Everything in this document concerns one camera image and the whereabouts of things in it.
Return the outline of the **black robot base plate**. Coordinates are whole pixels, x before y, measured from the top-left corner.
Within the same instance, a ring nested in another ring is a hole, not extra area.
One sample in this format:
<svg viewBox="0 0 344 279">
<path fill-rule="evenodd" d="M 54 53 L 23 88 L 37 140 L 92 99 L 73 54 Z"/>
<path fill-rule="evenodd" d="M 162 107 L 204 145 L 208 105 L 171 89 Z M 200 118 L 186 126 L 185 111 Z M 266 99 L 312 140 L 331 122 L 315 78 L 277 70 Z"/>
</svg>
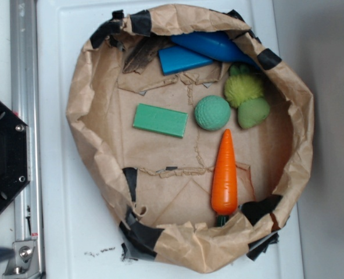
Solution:
<svg viewBox="0 0 344 279">
<path fill-rule="evenodd" d="M 0 214 L 30 182 L 28 125 L 0 102 Z"/>
</svg>

